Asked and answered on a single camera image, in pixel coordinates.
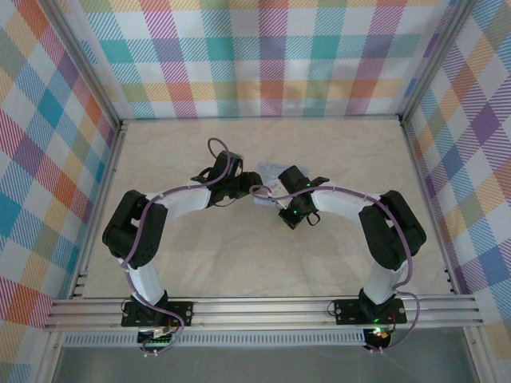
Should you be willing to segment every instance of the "marble-patterned surface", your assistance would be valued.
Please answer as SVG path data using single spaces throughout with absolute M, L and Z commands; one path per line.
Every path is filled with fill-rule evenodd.
M 124 193 L 158 192 L 185 184 L 212 166 L 206 141 L 216 136 L 259 162 L 297 164 L 311 179 L 365 192 L 400 191 L 426 230 L 406 290 L 448 294 L 439 245 L 396 120 L 254 119 L 133 122 L 128 127 L 101 232 Z M 328 213 L 294 231 L 274 207 L 250 196 L 168 222 L 156 256 L 169 296 L 305 296 L 357 294 L 372 265 L 359 223 Z M 97 239 L 85 297 L 129 295 L 124 272 Z

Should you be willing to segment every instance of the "metal rail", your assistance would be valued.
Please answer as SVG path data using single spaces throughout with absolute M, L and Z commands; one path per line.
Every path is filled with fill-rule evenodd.
M 334 299 L 304 298 L 172 298 L 192 301 L 191 330 L 327 330 L 371 328 L 372 325 L 337 326 L 327 313 Z M 482 326 L 482 317 L 472 295 L 419 296 L 418 327 Z M 57 300 L 46 322 L 48 331 L 133 330 L 121 327 L 122 298 Z M 403 298 L 408 328 L 416 313 L 412 298 Z

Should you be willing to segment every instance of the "checkered wall panel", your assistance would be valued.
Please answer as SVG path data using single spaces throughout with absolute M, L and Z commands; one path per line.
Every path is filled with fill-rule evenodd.
M 511 377 L 510 0 L 479 0 L 411 122 L 461 291 Z
M 455 3 L 59 1 L 118 113 L 140 119 L 394 115 Z
M 35 0 L 0 9 L 0 381 L 24 382 L 114 131 Z

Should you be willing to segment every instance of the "purple cable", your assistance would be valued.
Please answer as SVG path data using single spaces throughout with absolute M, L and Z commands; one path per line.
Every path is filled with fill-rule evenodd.
M 390 210 L 387 208 L 387 206 L 385 206 L 383 203 L 381 203 L 377 199 L 371 197 L 370 195 L 365 195 L 363 193 L 360 193 L 359 191 L 356 192 L 354 190 L 346 189 L 346 188 L 341 188 L 341 187 L 338 187 L 338 186 L 335 186 L 335 187 L 333 187 L 333 186 L 316 186 L 316 187 L 306 188 L 306 189 L 300 190 L 300 191 L 298 191 L 296 193 L 284 195 L 282 197 L 269 197 L 269 196 L 263 197 L 261 195 L 257 195 L 255 193 L 255 189 L 256 188 L 258 188 L 258 189 L 265 189 L 268 192 L 271 192 L 271 189 L 268 186 L 264 186 L 264 185 L 255 185 L 255 186 L 250 187 L 250 194 L 252 194 L 257 199 L 262 199 L 262 200 L 266 200 L 266 201 L 274 201 L 274 202 L 276 202 L 276 201 L 280 201 L 282 199 L 294 198 L 297 195 L 300 195 L 300 194 L 303 194 L 303 193 L 324 190 L 324 191 L 331 191 L 331 192 L 332 191 L 333 192 L 336 192 L 336 191 L 337 192 L 342 192 L 342 193 L 345 193 L 345 194 L 348 194 L 348 195 L 353 195 L 355 197 L 359 197 L 361 199 L 366 199 L 368 201 L 371 201 L 372 203 L 375 203 L 376 206 L 381 208 L 385 212 L 385 214 L 387 214 L 387 216 L 390 218 L 390 221 L 392 221 L 392 224 L 394 225 L 396 231 L 398 232 L 399 238 L 401 239 L 402 245 L 403 245 L 403 247 L 405 249 L 405 253 L 406 253 L 406 260 L 408 261 L 408 274 L 406 275 L 405 280 L 402 281 L 402 282 L 396 283 L 395 285 L 393 285 L 392 289 L 396 290 L 398 287 L 406 285 L 412 279 L 412 274 L 414 272 L 413 271 L 413 266 L 414 265 L 412 263 L 412 254 L 411 254 L 411 251 L 410 251 L 410 247 L 408 246 L 408 242 L 406 241 L 405 233 L 403 233 L 401 227 L 399 226 L 398 221 L 396 220 L 394 215 L 390 212 Z M 396 290 L 396 293 L 397 294 L 401 294 L 401 295 L 409 295 L 409 296 L 414 297 L 415 302 L 417 303 L 417 312 L 415 314 L 415 319 L 412 322 L 412 325 L 410 326 L 408 331 L 406 331 L 406 334 L 404 335 L 404 337 L 398 343 L 396 343 L 395 345 L 392 345 L 391 347 L 387 347 L 387 350 L 395 348 L 397 345 L 400 345 L 405 339 L 408 338 L 408 336 L 410 335 L 411 331 L 417 325 L 418 317 L 419 317 L 419 314 L 420 314 L 420 311 L 421 311 L 421 304 L 418 301 L 418 297 L 415 294 L 404 292 L 404 291 L 397 291 L 397 290 Z M 371 349 L 376 349 L 373 346 L 370 346 L 370 345 L 368 345 L 368 346 Z
M 167 351 L 167 350 L 172 348 L 173 343 L 177 340 L 177 338 L 179 338 L 181 336 L 181 334 L 184 331 L 184 321 L 183 321 L 183 318 L 180 315 L 178 315 L 176 313 L 173 313 L 172 311 L 167 311 L 167 310 L 161 309 L 160 307 L 156 307 L 156 306 L 152 305 L 151 303 L 149 303 L 146 299 L 144 299 L 144 297 L 141 296 L 141 294 L 138 292 L 137 288 L 133 284 L 133 280 L 131 279 L 131 276 L 129 275 L 129 266 L 128 266 L 128 264 L 129 264 L 129 261 L 131 260 L 131 258 L 133 258 L 133 255 L 135 254 L 135 251 L 137 251 L 138 244 L 139 244 L 139 242 L 141 240 L 141 236 L 142 236 L 142 228 L 144 227 L 145 218 L 147 216 L 147 212 L 148 212 L 149 208 L 151 207 L 151 205 L 153 205 L 153 203 L 157 202 L 162 197 L 165 197 L 165 196 L 167 196 L 169 194 L 172 194 L 172 193 L 175 193 L 175 192 L 180 192 L 182 190 L 192 190 L 192 189 L 206 188 L 206 187 L 208 187 L 210 185 L 213 185 L 213 184 L 217 183 L 218 181 L 222 180 L 225 177 L 225 175 L 227 174 L 229 168 L 231 167 L 231 153 L 229 152 L 229 149 L 228 149 L 227 145 L 222 140 L 220 140 L 220 139 L 218 139 L 216 137 L 212 137 L 212 138 L 210 138 L 208 140 L 208 150 L 213 155 L 213 157 L 216 158 L 215 153 L 211 149 L 211 142 L 212 141 L 216 141 L 220 145 L 222 145 L 224 147 L 225 152 L 227 153 L 227 164 L 226 164 L 225 169 L 222 172 L 222 174 L 220 174 L 214 180 L 206 182 L 205 184 L 186 185 L 186 186 L 179 186 L 178 188 L 168 189 L 167 191 L 164 191 L 163 193 L 161 193 L 161 194 L 157 195 L 156 197 L 152 198 L 151 200 L 149 200 L 149 202 L 147 202 L 147 204 L 145 205 L 144 210 L 142 211 L 141 219 L 140 219 L 140 222 L 138 223 L 137 234 L 135 235 L 135 241 L 133 242 L 133 246 L 132 246 L 131 250 L 129 251 L 128 256 L 126 257 L 124 262 L 121 264 L 121 267 L 123 269 L 125 269 L 126 280 L 128 281 L 129 287 L 131 288 L 132 292 L 136 295 L 136 298 L 143 305 L 149 307 L 150 309 L 158 311 L 158 312 L 160 312 L 162 314 L 166 314 L 166 315 L 168 315 L 170 317 L 173 317 L 173 318 L 177 319 L 179 321 L 179 323 L 180 323 L 180 331 L 179 331 L 179 333 L 177 333 L 177 335 L 175 337 L 173 337 L 173 340 L 167 346 L 165 346 L 163 349 L 161 349 L 160 352 L 154 353 L 155 356 L 158 356 L 159 354 L 164 353 L 165 351 Z M 142 349 L 144 350 L 144 355 L 145 356 L 149 355 L 149 353 L 145 350 L 145 345 L 142 345 Z

